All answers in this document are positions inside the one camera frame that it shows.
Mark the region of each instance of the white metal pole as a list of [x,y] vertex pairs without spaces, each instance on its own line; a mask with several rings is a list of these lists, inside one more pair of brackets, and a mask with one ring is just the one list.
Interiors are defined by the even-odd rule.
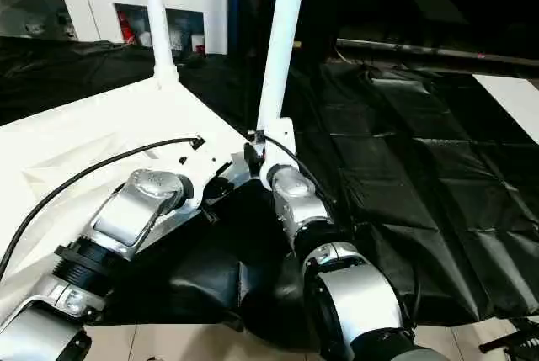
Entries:
[[302,0],[275,0],[257,130],[280,117]]
[[163,0],[147,0],[147,6],[152,32],[153,55],[155,56],[154,76],[160,85],[171,80],[178,81],[178,71],[176,71],[176,66],[172,61],[167,14]]

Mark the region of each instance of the floor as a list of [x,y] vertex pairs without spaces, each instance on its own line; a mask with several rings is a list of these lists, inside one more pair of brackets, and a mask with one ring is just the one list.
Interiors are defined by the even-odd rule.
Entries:
[[[320,361],[316,354],[271,348],[248,333],[220,325],[140,325],[90,327],[86,361]],[[481,354],[478,345],[514,331],[508,321],[490,319],[458,327],[419,326],[416,343],[450,361],[505,361],[503,350]]]

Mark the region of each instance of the black stand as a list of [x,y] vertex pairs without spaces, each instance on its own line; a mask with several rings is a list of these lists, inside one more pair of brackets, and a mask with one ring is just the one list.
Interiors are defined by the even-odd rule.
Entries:
[[[522,330],[519,330],[517,332],[508,334],[507,336],[503,336],[500,338],[497,338],[496,340],[493,340],[492,342],[486,342],[485,344],[481,344],[479,346],[479,350],[481,353],[487,353],[489,351],[495,350],[496,348],[507,348],[507,353],[518,355],[519,351],[516,351],[520,346],[523,344],[526,344],[533,338],[539,338],[539,324],[526,321],[526,326]],[[529,354],[532,356],[532,358],[517,358],[517,359],[530,359],[535,360],[539,359],[535,351],[531,351],[531,348],[522,348],[526,350],[530,350]]]

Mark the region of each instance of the black wire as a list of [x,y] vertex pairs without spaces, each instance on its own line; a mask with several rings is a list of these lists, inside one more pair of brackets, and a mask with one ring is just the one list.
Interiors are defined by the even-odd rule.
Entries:
[[309,168],[305,163],[303,163],[290,149],[288,149],[286,146],[281,144],[280,142],[274,140],[270,136],[264,137],[267,141],[271,142],[275,146],[279,147],[286,155],[294,159],[294,161],[297,163],[297,166],[300,167],[300,169],[307,175],[308,178],[311,179],[317,190],[320,192],[320,195],[323,196],[324,200],[328,202],[330,205],[334,205],[337,201],[333,198],[331,194],[328,193],[328,191],[320,184],[320,182],[317,180],[317,178],[314,176],[314,174],[311,173]]
[[421,278],[419,277],[419,269],[416,262],[412,266],[414,270],[414,308],[412,310],[412,323],[417,326],[417,318],[419,312],[419,302],[421,301]]
[[164,145],[171,145],[171,144],[178,144],[180,142],[195,142],[199,141],[199,138],[174,138],[172,140],[165,140],[165,141],[159,141],[154,142],[150,145],[141,146],[140,148],[132,149],[131,151],[127,151],[124,153],[121,153],[119,155],[110,157],[109,159],[105,159],[104,161],[98,162],[95,165],[92,165],[90,167],[87,167],[86,169],[82,170],[80,173],[77,173],[75,176],[61,184],[60,186],[56,187],[54,190],[52,190],[50,193],[47,194],[46,197],[44,197],[29,213],[26,215],[26,218],[24,218],[23,222],[20,224],[19,228],[16,230],[15,234],[13,235],[13,238],[11,239],[11,242],[8,245],[8,248],[6,249],[6,252],[3,254],[2,261],[0,261],[0,281],[2,281],[3,275],[6,273],[6,269],[8,268],[8,263],[11,257],[13,256],[13,252],[15,250],[15,247],[17,246],[17,243],[19,243],[19,240],[21,236],[23,235],[24,231],[28,227],[29,223],[35,218],[35,216],[43,210],[43,208],[49,204],[59,193],[61,193],[63,190],[71,186],[73,183],[75,183],[77,180],[83,178],[84,176],[90,174],[94,170],[97,170],[103,166],[107,166],[110,163],[119,161],[120,159],[124,159],[126,157],[130,157],[132,155],[135,155],[140,152],[147,151],[148,149],[157,148],[159,146]]

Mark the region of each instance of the black fabric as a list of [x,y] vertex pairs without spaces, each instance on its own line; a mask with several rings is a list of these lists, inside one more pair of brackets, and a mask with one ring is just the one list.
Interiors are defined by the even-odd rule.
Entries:
[[[255,49],[265,57],[274,8],[268,1],[274,0],[239,0],[242,53]],[[536,60],[539,38],[531,1],[302,0],[295,38],[305,58],[317,62],[334,53],[336,38]]]
[[[141,80],[152,65],[132,46],[0,39],[0,124]],[[248,62],[188,58],[179,72],[231,125],[254,126],[261,78]],[[472,77],[292,63],[287,89],[299,157],[409,310],[418,273],[418,323],[539,311],[539,147]],[[137,257],[103,323],[225,321],[312,346],[268,195],[251,182],[215,212],[215,225],[196,217]]]

